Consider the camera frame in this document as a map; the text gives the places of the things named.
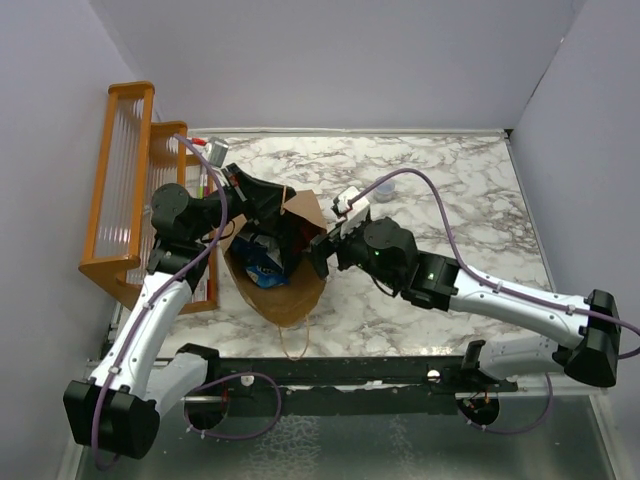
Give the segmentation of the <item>brown paper bag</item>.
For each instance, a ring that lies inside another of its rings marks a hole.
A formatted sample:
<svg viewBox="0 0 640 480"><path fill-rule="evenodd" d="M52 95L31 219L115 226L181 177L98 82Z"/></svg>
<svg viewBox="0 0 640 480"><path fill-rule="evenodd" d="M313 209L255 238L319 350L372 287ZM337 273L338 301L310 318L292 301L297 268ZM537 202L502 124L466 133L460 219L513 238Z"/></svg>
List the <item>brown paper bag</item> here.
<svg viewBox="0 0 640 480"><path fill-rule="evenodd" d="M303 323L324 292L326 281L311 264L311 241L327 232L327 223L315 193L276 186L250 199L243 213L226 228L221 253L231 278L245 302L275 325L285 357L300 360L287 350L283 331Z"/></svg>

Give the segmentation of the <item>light blue snack bag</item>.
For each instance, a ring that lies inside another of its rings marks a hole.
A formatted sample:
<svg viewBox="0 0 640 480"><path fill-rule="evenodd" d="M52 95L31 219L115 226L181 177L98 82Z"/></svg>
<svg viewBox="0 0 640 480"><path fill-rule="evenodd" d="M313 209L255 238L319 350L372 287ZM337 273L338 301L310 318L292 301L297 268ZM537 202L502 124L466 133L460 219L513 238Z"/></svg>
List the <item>light blue snack bag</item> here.
<svg viewBox="0 0 640 480"><path fill-rule="evenodd" d="M231 250L249 278L262 289L289 284L274 237L241 231L231 243Z"/></svg>

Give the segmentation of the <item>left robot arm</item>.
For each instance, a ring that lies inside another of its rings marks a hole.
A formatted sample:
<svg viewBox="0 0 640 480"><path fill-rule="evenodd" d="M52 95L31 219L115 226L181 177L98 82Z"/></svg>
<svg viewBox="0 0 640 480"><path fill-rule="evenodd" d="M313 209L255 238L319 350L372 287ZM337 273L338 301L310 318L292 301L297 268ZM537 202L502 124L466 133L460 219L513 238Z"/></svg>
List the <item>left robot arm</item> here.
<svg viewBox="0 0 640 480"><path fill-rule="evenodd" d="M140 459L161 419L185 395L220 385L216 354L191 346L164 368L154 366L171 324L191 299L227 223L244 216L273 227L292 187L256 179L237 165L215 177L216 189L194 198L177 183L151 198L155 239L133 318L88 379L72 381L63 404L74 441L95 451Z"/></svg>

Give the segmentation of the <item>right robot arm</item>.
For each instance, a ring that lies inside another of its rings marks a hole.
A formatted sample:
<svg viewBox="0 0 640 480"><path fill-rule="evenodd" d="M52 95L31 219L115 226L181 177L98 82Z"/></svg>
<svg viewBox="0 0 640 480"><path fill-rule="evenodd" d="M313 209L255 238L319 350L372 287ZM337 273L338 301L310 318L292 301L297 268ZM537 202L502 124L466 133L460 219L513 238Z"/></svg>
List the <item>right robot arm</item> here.
<svg viewBox="0 0 640 480"><path fill-rule="evenodd" d="M316 236L310 260L321 278L328 275L330 256L339 269L358 267L416 307L480 315L529 331L520 339L470 343L459 367L469 390L552 372L593 387L616 384L620 328L604 318L615 311L606 292L562 295L502 281L454 258L419 250L413 233L388 217L367 220L348 233L335 227Z"/></svg>

